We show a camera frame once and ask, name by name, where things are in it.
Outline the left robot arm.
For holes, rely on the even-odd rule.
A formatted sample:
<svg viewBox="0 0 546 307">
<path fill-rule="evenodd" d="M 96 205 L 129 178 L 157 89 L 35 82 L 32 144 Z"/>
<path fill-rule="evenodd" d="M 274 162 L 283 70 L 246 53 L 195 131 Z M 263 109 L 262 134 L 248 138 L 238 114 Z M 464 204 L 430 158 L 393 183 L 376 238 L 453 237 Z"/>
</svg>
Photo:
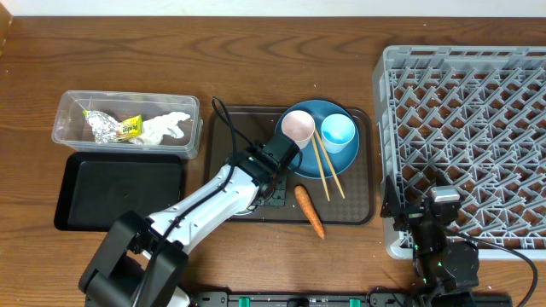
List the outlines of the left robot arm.
<svg viewBox="0 0 546 307">
<path fill-rule="evenodd" d="M 97 306 L 187 306 L 178 285 L 189 253 L 215 228 L 245 211 L 299 156 L 281 132 L 233 152 L 203 187 L 163 211 L 116 220 L 78 282 Z"/>
</svg>

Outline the foil and green wrapper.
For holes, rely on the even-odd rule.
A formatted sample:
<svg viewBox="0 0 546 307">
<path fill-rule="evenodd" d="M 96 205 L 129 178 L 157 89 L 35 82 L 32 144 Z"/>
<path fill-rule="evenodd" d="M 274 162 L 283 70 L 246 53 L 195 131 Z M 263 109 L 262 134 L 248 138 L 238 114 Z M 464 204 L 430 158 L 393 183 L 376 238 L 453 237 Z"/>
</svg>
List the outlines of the foil and green wrapper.
<svg viewBox="0 0 546 307">
<path fill-rule="evenodd" d="M 83 114 L 97 143 L 122 142 L 142 134 L 141 115 L 118 122 L 101 111 L 84 110 Z"/>
</svg>

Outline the white tissue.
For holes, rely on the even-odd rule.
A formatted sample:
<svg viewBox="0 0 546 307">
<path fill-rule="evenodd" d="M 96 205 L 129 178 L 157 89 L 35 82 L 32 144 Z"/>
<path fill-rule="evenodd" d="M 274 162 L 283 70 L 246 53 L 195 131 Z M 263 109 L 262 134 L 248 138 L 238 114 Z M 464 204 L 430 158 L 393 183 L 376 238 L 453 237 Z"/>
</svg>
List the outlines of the white tissue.
<svg viewBox="0 0 546 307">
<path fill-rule="evenodd" d="M 171 112 L 145 120 L 142 122 L 142 134 L 131 138 L 129 142 L 136 145 L 155 146 L 161 144 L 164 136 L 181 139 L 184 137 L 184 132 L 178 127 L 178 123 L 189 118 L 190 115 L 187 113 Z"/>
</svg>

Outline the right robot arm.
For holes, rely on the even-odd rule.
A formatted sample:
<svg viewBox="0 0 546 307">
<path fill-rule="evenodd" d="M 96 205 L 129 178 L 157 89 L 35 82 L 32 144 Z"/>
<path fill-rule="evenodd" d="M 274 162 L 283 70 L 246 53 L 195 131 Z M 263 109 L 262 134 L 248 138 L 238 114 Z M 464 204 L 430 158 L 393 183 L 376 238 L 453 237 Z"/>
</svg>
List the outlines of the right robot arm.
<svg viewBox="0 0 546 307">
<path fill-rule="evenodd" d="M 410 294 L 405 306 L 453 306 L 452 295 L 478 286 L 479 251 L 466 242 L 449 242 L 448 226 L 458 217 L 462 206 L 460 194 L 438 173 L 430 194 L 412 205 L 404 205 L 398 188 L 390 177 L 380 216 L 393 220 L 395 231 L 408 231 L 413 239 L 413 266 L 424 287 Z"/>
</svg>

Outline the orange carrot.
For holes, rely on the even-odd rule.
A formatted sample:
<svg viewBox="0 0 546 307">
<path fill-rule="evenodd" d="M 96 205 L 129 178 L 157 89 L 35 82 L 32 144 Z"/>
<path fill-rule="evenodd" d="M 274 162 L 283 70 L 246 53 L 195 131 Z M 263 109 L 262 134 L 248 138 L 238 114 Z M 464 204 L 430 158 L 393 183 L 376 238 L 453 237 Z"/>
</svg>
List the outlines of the orange carrot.
<svg viewBox="0 0 546 307">
<path fill-rule="evenodd" d="M 311 197 L 309 196 L 305 187 L 302 185 L 296 186 L 294 188 L 294 195 L 303 213 L 311 223 L 313 229 L 316 231 L 317 235 L 324 240 L 326 236 L 324 227 L 322 226 L 322 222 L 317 215 L 317 212 L 315 211 L 314 205 L 311 201 Z"/>
</svg>

